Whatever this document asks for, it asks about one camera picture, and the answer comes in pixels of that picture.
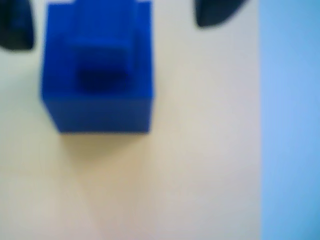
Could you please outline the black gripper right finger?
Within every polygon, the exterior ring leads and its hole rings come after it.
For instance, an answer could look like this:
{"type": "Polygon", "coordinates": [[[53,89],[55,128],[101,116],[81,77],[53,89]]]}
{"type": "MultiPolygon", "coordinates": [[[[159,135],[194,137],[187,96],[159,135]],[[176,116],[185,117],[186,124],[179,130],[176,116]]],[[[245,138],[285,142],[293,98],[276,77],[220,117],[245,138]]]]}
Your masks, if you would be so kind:
{"type": "Polygon", "coordinates": [[[194,17],[198,27],[217,27],[232,18],[246,0],[195,0],[194,17]]]}

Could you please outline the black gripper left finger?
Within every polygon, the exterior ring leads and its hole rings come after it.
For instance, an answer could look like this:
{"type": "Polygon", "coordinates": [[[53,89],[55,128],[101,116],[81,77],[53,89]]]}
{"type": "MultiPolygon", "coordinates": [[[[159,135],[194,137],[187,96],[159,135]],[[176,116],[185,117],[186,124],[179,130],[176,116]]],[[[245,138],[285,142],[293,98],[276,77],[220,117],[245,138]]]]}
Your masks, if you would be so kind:
{"type": "Polygon", "coordinates": [[[30,0],[0,0],[0,46],[9,51],[30,51],[35,26],[30,0]]]}

